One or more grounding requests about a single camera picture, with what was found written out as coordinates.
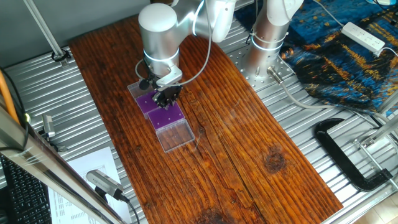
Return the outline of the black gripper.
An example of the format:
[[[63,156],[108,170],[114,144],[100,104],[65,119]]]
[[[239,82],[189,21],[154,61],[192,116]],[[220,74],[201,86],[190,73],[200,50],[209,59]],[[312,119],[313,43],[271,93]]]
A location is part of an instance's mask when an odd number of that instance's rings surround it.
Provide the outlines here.
[[[159,107],[167,110],[176,104],[176,100],[182,90],[182,86],[168,87],[163,91],[158,91],[152,96],[154,103]]]

